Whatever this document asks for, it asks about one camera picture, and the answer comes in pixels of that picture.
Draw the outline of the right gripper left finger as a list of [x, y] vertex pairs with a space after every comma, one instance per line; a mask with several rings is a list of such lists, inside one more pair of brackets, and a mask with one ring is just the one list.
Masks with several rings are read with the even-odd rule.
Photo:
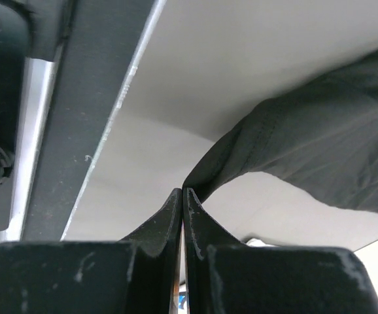
[[176, 313], [182, 191], [120, 241], [0, 243], [0, 313]]

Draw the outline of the black brushstroke print t-shirt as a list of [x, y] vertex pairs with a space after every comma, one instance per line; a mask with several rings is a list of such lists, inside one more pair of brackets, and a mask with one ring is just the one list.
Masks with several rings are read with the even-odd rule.
[[205, 201], [252, 172], [326, 205], [378, 214], [378, 51], [260, 102], [183, 185]]

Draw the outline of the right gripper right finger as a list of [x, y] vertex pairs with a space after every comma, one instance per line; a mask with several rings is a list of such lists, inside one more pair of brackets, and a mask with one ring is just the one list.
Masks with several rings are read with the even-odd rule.
[[358, 257], [341, 247], [251, 247], [183, 192], [190, 313], [378, 313]]

